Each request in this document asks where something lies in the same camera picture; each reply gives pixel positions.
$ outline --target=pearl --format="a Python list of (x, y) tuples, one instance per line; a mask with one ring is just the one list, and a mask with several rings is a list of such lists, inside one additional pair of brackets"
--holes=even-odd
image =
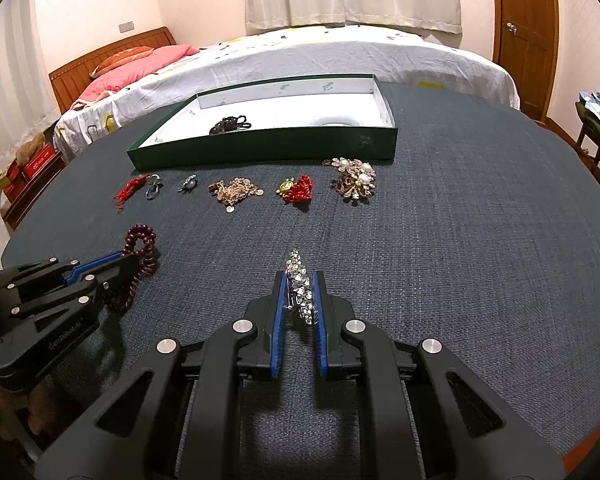
[(358, 176), (358, 182), (360, 184), (371, 184), (371, 177), (366, 173), (360, 173)]

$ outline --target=bed headboard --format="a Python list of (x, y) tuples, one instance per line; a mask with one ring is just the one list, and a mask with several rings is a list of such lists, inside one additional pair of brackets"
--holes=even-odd
[(60, 111), (64, 114), (71, 108), (71, 105), (92, 81), (89, 74), (107, 57), (133, 46), (158, 48), (173, 44), (175, 44), (175, 41), (173, 41), (173, 36), (167, 27), (156, 28), (102, 46), (54, 70), (49, 74), (49, 79), (51, 79), (51, 86), (54, 89), (54, 94), (56, 94)]

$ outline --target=round table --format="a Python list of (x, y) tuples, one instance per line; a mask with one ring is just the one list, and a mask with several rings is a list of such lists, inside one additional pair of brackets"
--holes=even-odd
[[(126, 149), (171, 107), (88, 146), (48, 186), (4, 251), (5, 267), (120, 250), (138, 222), (160, 267), (122, 318), (54, 371), (83, 405), (165, 337), (207, 338), (269, 294), (298, 248), (331, 294), (390, 337), (448, 346), (561, 454), (600, 424), (600, 188), (573, 150), (519, 111), (453, 92), (382, 84), (399, 127), (378, 189), (352, 206), (318, 162), (181, 168), (160, 195), (113, 196), (137, 173)], [(290, 150), (293, 142), (287, 139)], [(198, 188), (176, 192), (197, 173)], [(274, 190), (314, 182), (308, 210)], [(227, 214), (206, 186), (250, 178), (265, 190)], [(282, 376), (247, 383), (242, 478), (358, 478), (353, 383), (316, 377), (311, 331), (288, 323)]]

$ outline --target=light switch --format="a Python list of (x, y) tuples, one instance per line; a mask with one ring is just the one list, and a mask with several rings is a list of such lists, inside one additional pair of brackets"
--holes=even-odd
[(120, 34), (123, 34), (124, 32), (129, 32), (130, 30), (134, 30), (135, 26), (134, 26), (134, 22), (126, 22), (126, 23), (120, 23), (118, 25), (118, 28), (120, 29)]

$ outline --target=blue gripper pad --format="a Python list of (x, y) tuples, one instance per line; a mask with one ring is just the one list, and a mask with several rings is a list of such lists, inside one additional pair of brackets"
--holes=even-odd
[(282, 273), (280, 290), (278, 291), (278, 302), (276, 303), (276, 316), (273, 320), (271, 330), (271, 377), (278, 378), (282, 368), (282, 354), (285, 343), (285, 313), (287, 288), (289, 286), (288, 274)]
[(93, 260), (92, 262), (89, 262), (88, 264), (83, 264), (81, 266), (77, 266), (77, 267), (75, 267), (74, 270), (72, 270), (71, 275), (66, 279), (65, 283), (66, 283), (66, 285), (73, 285), (74, 283), (76, 283), (78, 281), (78, 278), (80, 278), (80, 276), (82, 274), (84, 274), (85, 272), (88, 272), (91, 269), (95, 269), (96, 267), (99, 267), (101, 265), (108, 264), (109, 262), (117, 260), (118, 258), (121, 258), (121, 257), (122, 257), (122, 251), (113, 253), (113, 254), (109, 254), (108, 256), (104, 256), (104, 258), (100, 258), (99, 260)]
[(327, 332), (324, 320), (322, 301), (320, 300), (320, 288), (318, 287), (318, 273), (314, 272), (312, 284), (314, 290), (314, 340), (315, 350), (318, 357), (318, 370), (321, 377), (326, 377), (327, 366)]

